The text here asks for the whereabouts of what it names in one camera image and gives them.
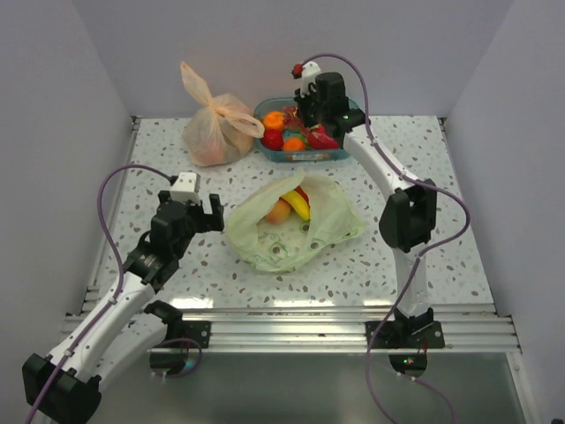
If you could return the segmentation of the yellow banana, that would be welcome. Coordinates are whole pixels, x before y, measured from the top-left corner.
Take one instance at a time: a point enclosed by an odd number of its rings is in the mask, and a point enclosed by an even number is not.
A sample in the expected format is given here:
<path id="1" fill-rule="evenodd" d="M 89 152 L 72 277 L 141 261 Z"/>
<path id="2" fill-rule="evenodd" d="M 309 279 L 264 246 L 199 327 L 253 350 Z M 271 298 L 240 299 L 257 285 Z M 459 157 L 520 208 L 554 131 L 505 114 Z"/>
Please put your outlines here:
<path id="1" fill-rule="evenodd" d="M 309 203 L 296 190 L 292 190 L 282 196 L 282 199 L 290 204 L 297 215 L 304 221 L 311 219 Z"/>

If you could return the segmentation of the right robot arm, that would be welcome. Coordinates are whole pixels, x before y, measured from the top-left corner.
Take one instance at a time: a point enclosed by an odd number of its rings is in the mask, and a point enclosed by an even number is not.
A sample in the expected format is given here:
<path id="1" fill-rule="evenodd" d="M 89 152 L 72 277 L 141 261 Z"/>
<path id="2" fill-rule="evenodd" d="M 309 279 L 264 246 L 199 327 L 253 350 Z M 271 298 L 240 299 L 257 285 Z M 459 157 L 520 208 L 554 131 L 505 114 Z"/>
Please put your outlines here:
<path id="1" fill-rule="evenodd" d="M 445 341 L 434 319 L 427 292 L 426 262 L 418 251 L 429 243 L 436 225 L 437 194 L 433 181 L 418 181 L 401 170 L 388 150 L 369 136 L 354 133 L 369 126 L 364 111 L 353 107 L 343 76 L 322 72 L 317 64 L 298 64 L 292 71 L 300 86 L 294 100 L 307 127 L 321 125 L 327 136 L 356 159 L 382 193 L 386 203 L 379 233 L 395 260 L 397 299 L 388 318 L 368 322 L 367 343 L 378 349 L 440 349 Z"/>

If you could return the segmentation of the green avocado print plastic bag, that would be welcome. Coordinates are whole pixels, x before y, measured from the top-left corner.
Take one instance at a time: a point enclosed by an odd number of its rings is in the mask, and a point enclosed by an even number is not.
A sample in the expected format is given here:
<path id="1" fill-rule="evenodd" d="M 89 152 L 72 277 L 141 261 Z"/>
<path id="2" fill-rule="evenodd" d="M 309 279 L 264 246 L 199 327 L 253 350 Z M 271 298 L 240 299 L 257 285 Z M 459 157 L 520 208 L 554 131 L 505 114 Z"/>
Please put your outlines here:
<path id="1" fill-rule="evenodd" d="M 269 223 L 267 213 L 290 190 L 301 187 L 311 215 L 292 211 L 282 223 Z M 264 185 L 231 213 L 225 234 L 239 257 L 259 271 L 292 272 L 323 248 L 354 239 L 364 230 L 345 191 L 330 177 L 303 170 Z"/>

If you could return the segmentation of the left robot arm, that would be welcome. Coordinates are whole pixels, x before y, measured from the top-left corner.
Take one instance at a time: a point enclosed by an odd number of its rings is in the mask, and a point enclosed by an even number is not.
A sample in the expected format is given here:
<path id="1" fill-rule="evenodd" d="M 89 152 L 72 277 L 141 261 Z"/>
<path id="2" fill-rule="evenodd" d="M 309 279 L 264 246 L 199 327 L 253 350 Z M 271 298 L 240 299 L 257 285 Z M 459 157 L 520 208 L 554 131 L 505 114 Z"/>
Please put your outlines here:
<path id="1" fill-rule="evenodd" d="M 32 354 L 22 367 L 26 422 L 43 413 L 58 423 L 86 423 L 102 400 L 102 385 L 153 347 L 200 352 L 201 330 L 191 329 L 179 309 L 156 294 L 177 272 L 195 235 L 224 228 L 223 206 L 209 197 L 206 213 L 194 194 L 158 194 L 150 228 L 121 262 L 107 294 L 82 323 L 45 356 Z"/>

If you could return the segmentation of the red grape bunch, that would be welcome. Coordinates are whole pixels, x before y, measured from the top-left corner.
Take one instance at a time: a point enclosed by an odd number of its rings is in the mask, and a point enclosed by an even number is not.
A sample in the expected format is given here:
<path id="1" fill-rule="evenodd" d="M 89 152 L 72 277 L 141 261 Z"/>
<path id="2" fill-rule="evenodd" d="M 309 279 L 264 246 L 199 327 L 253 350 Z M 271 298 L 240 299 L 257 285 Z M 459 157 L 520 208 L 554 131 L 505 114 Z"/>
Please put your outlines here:
<path id="1" fill-rule="evenodd" d="M 297 106 L 285 106 L 282 108 L 283 124 L 286 131 L 299 133 L 304 137 L 308 137 L 313 133 L 313 129 L 306 127 L 303 120 L 298 115 Z"/>

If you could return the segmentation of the peach fruit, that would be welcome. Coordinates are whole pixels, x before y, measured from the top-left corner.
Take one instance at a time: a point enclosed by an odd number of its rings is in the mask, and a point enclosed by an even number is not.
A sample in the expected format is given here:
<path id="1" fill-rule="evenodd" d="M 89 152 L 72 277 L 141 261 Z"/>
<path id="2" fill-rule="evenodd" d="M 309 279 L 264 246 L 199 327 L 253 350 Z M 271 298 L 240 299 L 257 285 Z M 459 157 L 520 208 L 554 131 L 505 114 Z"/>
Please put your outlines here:
<path id="1" fill-rule="evenodd" d="M 290 204 L 284 199 L 279 199 L 273 208 L 265 215 L 265 219 L 271 224 L 283 223 L 290 216 L 290 212 Z"/>

